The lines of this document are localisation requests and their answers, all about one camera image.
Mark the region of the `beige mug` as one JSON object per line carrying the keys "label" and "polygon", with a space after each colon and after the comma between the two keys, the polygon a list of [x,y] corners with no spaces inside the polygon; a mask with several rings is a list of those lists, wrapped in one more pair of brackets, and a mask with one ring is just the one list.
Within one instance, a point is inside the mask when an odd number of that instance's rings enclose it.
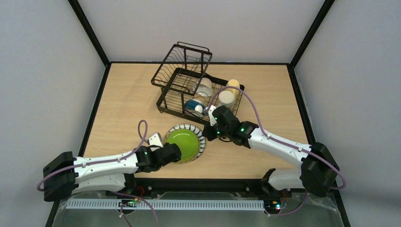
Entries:
{"label": "beige mug", "polygon": [[217,107],[225,106],[231,109],[235,104],[235,95],[233,92],[223,90],[218,95]]}

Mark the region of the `teal patterned white bowl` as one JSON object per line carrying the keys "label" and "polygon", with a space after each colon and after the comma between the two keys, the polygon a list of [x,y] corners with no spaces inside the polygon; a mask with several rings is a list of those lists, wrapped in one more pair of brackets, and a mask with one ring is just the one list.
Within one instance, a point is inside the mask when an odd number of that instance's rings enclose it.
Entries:
{"label": "teal patterned white bowl", "polygon": [[184,109],[196,117],[202,118],[205,116],[205,105],[198,99],[191,99],[184,103]]}

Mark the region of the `green plate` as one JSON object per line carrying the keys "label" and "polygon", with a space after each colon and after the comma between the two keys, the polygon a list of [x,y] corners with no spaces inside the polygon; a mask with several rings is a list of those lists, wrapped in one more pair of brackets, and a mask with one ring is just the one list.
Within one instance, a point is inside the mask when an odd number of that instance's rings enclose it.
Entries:
{"label": "green plate", "polygon": [[198,136],[187,129],[177,129],[166,134],[165,142],[176,144],[178,148],[200,149],[200,140]]}

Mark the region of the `yellow mug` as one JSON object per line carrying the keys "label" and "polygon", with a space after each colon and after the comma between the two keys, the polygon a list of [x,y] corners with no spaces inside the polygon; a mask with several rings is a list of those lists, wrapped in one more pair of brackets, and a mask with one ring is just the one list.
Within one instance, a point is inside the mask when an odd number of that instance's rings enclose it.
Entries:
{"label": "yellow mug", "polygon": [[231,79],[227,82],[226,86],[228,87],[228,88],[226,88],[226,90],[233,93],[235,99],[237,99],[240,92],[237,89],[234,89],[232,87],[240,88],[239,81],[236,79]]}

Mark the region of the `plain white bowl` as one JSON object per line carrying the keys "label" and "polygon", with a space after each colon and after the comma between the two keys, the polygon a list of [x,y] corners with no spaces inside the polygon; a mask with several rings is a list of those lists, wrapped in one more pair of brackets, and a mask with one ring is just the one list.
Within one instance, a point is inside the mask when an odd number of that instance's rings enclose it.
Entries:
{"label": "plain white bowl", "polygon": [[209,78],[203,77],[199,85],[196,83],[192,85],[192,90],[200,96],[211,97],[213,94],[212,81]]}

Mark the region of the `woven bamboo plate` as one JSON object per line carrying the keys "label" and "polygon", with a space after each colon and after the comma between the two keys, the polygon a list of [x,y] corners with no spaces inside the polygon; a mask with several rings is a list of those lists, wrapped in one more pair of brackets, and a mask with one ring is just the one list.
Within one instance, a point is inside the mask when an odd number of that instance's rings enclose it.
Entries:
{"label": "woven bamboo plate", "polygon": [[174,164],[186,164],[192,162],[201,154],[200,150],[195,148],[180,148],[180,151],[181,158],[180,160],[174,161]]}

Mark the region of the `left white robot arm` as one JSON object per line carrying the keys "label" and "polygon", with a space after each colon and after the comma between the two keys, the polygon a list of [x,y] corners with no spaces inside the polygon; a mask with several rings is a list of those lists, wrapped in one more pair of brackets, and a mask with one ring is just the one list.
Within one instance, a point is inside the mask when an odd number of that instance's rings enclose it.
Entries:
{"label": "left white robot arm", "polygon": [[176,144],[140,146],[133,151],[104,157],[74,157],[71,151],[59,154],[43,168],[38,190],[45,202],[66,199],[87,191],[120,191],[125,175],[151,173],[181,160]]}

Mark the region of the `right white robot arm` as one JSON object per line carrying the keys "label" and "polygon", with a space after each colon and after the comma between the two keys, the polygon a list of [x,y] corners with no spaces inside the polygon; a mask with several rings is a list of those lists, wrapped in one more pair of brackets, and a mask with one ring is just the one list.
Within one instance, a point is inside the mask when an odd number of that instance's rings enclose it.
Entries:
{"label": "right white robot arm", "polygon": [[293,166],[292,169],[271,168],[263,176],[262,190],[271,197],[287,189],[304,189],[325,197],[339,175],[333,156],[319,142],[302,144],[277,136],[253,122],[239,121],[225,106],[212,105],[207,113],[209,123],[204,125],[202,133],[207,140],[228,138],[238,146],[268,152]]}

